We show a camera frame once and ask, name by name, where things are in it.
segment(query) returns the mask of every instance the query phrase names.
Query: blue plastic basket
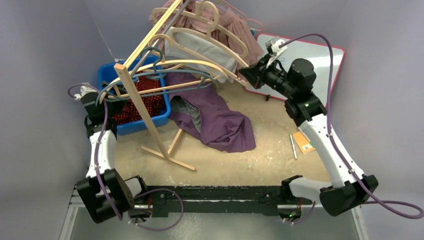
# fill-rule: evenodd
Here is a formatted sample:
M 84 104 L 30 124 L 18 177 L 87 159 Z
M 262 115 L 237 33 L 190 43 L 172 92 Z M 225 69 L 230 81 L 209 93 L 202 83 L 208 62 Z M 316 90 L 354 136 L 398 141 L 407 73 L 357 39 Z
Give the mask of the blue plastic basket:
M 158 59 L 157 56 L 150 55 L 150 56 L 147 57 L 146 61 L 144 62 L 144 65 L 152 64 L 157 59 Z M 136 64 L 138 63 L 139 60 L 140 60 L 140 58 L 137 58 L 134 61 L 134 63 L 129 68 L 130 71 L 136 66 Z M 103 89 L 102 81 L 112 82 L 113 80 L 115 80 L 118 77 L 118 75 L 117 75 L 117 73 L 115 72 L 115 69 L 114 69 L 115 63 L 116 62 L 112 62 L 112 63 L 106 64 L 106 65 L 103 65 L 99 68 L 99 70 L 98 70 L 98 87 L 99 87 L 99 89 Z M 160 85 L 162 87 L 165 87 L 165 80 L 163 78 L 160 79 Z M 154 116 L 154 117 L 151 118 L 156 127 L 163 126 L 163 125 L 167 124 L 168 123 L 168 116 L 171 114 L 171 105 L 170 105 L 170 100 L 168 98 L 168 94 L 164 94 L 163 98 L 165 100 L 165 109 L 162 109 L 162 111 L 160 111 L 160 115 Z M 118 125 L 117 126 L 117 134 L 121 135 L 121 136 L 122 135 L 128 135 L 128 134 L 133 134 L 133 133 L 140 132 L 140 131 L 143 131 L 143 130 L 146 130 L 146 129 L 147 129 L 147 127 L 146 127 L 145 121 L 143 121 L 143 120 L 133 121 L 133 122 L 130 122 L 130 123 Z

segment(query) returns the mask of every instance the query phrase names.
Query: red polka dot fabric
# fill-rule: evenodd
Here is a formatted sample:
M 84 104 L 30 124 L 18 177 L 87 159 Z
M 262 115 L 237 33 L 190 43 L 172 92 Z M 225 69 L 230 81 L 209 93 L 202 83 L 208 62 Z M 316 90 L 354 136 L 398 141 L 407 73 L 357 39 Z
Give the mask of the red polka dot fabric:
M 139 76 L 138 80 L 135 82 L 135 87 L 138 91 L 156 89 L 161 87 L 161 82 L 158 80 L 148 79 L 145 76 Z M 163 95 L 147 96 L 143 97 L 142 100 L 151 117 L 160 115 L 161 110 L 166 107 Z M 142 117 L 140 116 L 139 111 L 137 111 L 137 108 L 134 105 L 133 101 L 129 100 L 122 113 L 115 114 L 115 116 L 113 116 L 113 119 L 115 119 L 118 125 L 122 125 L 139 121 L 142 119 Z

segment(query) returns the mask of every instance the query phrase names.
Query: whiteboard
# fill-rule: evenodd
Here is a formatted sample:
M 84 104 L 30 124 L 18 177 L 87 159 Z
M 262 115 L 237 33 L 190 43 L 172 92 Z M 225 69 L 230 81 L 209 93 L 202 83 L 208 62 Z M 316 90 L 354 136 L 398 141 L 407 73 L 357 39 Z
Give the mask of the whiteboard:
M 265 53 L 267 49 L 265 43 L 274 38 L 275 35 L 270 35 L 262 33 L 257 37 L 257 42 L 262 47 Z M 290 40 L 287 37 L 281 37 L 284 41 Z M 343 57 L 345 56 L 345 51 L 340 48 L 333 46 L 333 73 L 331 80 L 331 89 L 333 89 L 334 84 L 339 73 L 340 66 L 342 65 Z M 280 60 L 282 67 L 289 71 L 290 64 L 295 59 L 307 59 L 313 66 L 316 73 L 316 80 L 313 83 L 312 91 L 315 95 L 321 100 L 324 106 L 327 105 L 327 88 L 329 84 L 329 70 L 330 70 L 330 53 L 327 45 L 308 42 L 303 40 L 297 40 L 289 45 L 287 45 L 287 50 L 278 58 Z M 264 85 L 260 89 L 254 89 L 253 87 L 246 88 L 246 91 L 261 94 L 264 96 L 270 95 L 271 98 L 286 100 L 287 98 L 277 91 L 273 90 L 271 87 Z

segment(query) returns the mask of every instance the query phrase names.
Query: white cloth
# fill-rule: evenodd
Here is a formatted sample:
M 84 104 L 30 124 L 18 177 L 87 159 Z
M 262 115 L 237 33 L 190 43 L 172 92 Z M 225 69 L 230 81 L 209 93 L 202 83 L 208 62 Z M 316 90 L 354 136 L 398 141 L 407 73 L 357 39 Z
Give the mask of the white cloth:
M 166 33 L 169 37 L 171 37 L 170 30 Z M 230 56 L 226 51 L 222 50 L 215 44 L 201 37 L 192 35 L 190 33 L 185 33 L 185 32 L 175 33 L 174 41 L 179 45 L 183 45 L 184 47 L 196 53 L 199 53 L 202 56 L 205 56 L 206 58 L 217 63 L 218 65 L 221 65 L 223 68 L 228 69 L 230 72 L 232 73 L 236 72 L 236 67 L 238 64 L 237 61 L 232 56 Z M 166 60 L 173 60 L 173 59 L 201 60 L 198 57 L 191 55 L 190 53 L 178 48 L 175 45 L 170 45 L 170 43 L 167 40 L 165 40 L 165 56 L 166 56 Z M 195 70 L 206 72 L 209 74 L 212 72 L 212 69 L 213 69 L 210 66 L 206 66 L 202 64 L 186 64 L 185 66 Z M 220 75 L 220 77 L 217 78 L 217 80 L 220 83 L 225 83 L 227 78 L 224 77 L 223 74 L 220 73 L 218 70 L 214 69 L 211 76 L 216 77 L 218 75 Z

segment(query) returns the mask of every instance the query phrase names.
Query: gray fabric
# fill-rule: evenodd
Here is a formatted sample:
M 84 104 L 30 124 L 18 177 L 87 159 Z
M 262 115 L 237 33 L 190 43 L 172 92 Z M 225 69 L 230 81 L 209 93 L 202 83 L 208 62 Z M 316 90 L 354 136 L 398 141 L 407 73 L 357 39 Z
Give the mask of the gray fabric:
M 190 33 L 185 32 L 176 32 L 174 34 L 174 40 L 177 44 L 184 46 L 196 53 L 201 54 L 207 59 L 211 60 L 213 63 L 220 65 L 223 68 L 228 69 L 230 72 L 235 73 L 237 68 L 237 61 L 231 55 L 229 55 L 226 51 L 216 46 L 215 44 Z M 199 60 L 197 57 L 191 55 L 190 53 L 180 49 L 176 45 L 170 45 L 169 42 L 165 41 L 165 56 L 166 60 L 174 60 L 174 59 L 193 59 Z M 211 68 L 210 66 L 206 66 L 203 64 L 186 64 L 186 67 L 199 70 L 205 73 L 210 73 L 213 77 L 220 75 L 217 80 L 220 83 L 225 83 L 227 78 L 223 76 L 218 70 Z
M 201 132 L 202 121 L 200 119 L 200 112 L 197 107 L 193 106 L 182 97 L 174 97 L 171 100 L 171 111 L 173 113 L 183 113 L 190 115 L 194 127 L 199 133 Z

